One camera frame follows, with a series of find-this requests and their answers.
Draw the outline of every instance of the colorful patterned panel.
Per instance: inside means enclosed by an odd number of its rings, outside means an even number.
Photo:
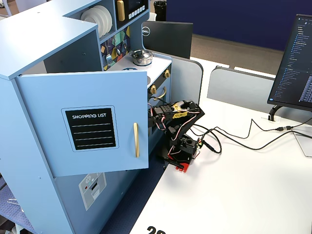
[[[127,27],[117,33],[115,36],[109,38],[101,44],[101,53],[104,65],[104,71],[107,71],[111,66],[118,62],[123,56],[131,51],[130,45],[130,27]],[[113,63],[108,65],[106,61],[107,54],[112,56]]]

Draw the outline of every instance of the monitor stand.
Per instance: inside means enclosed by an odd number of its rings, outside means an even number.
[[[294,131],[312,136],[312,127],[296,127]],[[312,139],[294,133],[304,155],[312,157]]]

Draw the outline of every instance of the red base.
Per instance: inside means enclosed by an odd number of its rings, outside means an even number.
[[[189,164],[187,164],[187,163],[180,163],[182,166],[184,166],[184,168],[183,169],[181,169],[181,168],[178,168],[178,167],[176,167],[176,169],[177,170],[179,170],[179,171],[183,171],[184,173],[186,173],[186,171],[187,171],[187,169],[189,168]]]

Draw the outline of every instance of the shopping list sign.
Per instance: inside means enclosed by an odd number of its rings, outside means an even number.
[[[113,106],[69,108],[63,109],[62,112],[74,151],[117,147]]]

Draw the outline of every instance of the blue partition wall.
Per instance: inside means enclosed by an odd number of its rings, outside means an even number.
[[[312,0],[168,0],[167,21],[192,22],[193,33],[284,50],[296,14]]]

